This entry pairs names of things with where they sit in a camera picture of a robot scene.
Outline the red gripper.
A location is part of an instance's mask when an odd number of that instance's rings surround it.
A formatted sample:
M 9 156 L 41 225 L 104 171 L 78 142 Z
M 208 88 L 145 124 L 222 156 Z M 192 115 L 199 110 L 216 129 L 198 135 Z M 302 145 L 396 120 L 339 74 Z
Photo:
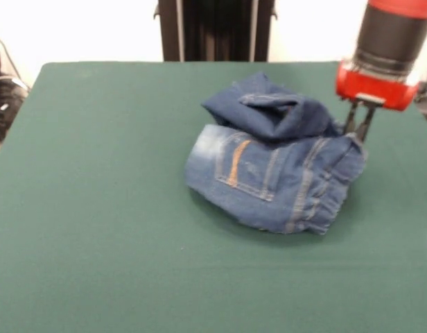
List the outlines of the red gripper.
M 404 111 L 412 102 L 418 90 L 418 75 L 388 76 L 367 71 L 355 66 L 351 60 L 343 60 L 337 69 L 335 92 L 342 99 L 373 103 L 382 108 Z M 374 118 L 375 107 L 366 105 L 367 113 L 356 129 L 356 136 L 366 140 L 369 127 Z M 358 103 L 352 102 L 344 124 L 343 133 L 355 131 L 355 116 Z

